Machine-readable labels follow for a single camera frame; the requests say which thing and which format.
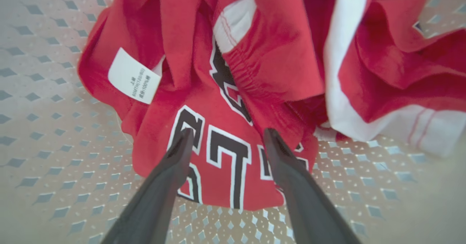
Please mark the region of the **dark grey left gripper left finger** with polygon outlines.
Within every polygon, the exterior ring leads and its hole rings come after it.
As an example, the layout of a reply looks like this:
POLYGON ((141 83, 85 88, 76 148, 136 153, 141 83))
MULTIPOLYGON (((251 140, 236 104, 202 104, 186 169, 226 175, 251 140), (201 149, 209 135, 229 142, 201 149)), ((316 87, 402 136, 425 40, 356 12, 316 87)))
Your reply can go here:
POLYGON ((190 173, 193 139, 192 129, 180 133, 101 244, 165 244, 175 197, 190 173))

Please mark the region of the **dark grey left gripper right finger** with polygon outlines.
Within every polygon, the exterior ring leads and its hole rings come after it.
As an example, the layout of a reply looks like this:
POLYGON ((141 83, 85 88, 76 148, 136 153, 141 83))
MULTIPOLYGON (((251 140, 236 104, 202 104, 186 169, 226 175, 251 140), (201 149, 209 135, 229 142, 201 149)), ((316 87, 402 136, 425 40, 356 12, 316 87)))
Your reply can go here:
POLYGON ((296 244, 361 244, 278 131, 266 129, 264 144, 273 180, 286 199, 296 244))

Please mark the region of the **red jersey garment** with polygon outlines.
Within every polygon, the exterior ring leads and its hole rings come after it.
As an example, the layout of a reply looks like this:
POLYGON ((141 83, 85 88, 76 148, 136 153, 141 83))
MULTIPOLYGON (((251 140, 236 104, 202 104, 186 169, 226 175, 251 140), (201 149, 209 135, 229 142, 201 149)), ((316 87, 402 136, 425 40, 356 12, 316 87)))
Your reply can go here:
POLYGON ((425 1, 217 0, 213 33, 260 133, 444 157, 466 129, 466 29, 424 38, 425 1))

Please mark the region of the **red jersey with black lettering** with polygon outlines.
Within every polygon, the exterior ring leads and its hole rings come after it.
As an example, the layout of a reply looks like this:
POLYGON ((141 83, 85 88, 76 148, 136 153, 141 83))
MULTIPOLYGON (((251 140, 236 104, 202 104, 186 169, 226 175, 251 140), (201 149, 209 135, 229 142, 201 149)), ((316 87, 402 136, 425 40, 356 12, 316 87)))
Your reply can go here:
POLYGON ((121 118, 142 177, 193 129, 181 197, 246 210, 285 204, 266 157, 268 128, 312 170, 315 129, 291 108, 323 92, 303 0, 114 0, 78 75, 121 118))

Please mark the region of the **cream perforated plastic laundry basket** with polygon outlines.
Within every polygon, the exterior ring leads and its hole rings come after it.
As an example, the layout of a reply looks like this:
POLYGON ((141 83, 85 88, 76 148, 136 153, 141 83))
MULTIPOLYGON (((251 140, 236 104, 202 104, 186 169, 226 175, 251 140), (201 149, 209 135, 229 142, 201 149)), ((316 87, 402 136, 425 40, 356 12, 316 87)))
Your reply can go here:
MULTIPOLYGON (((113 0, 0 0, 0 244, 100 244, 142 178, 76 65, 113 0)), ((466 244, 466 134, 319 143, 313 175, 363 244, 466 244)))

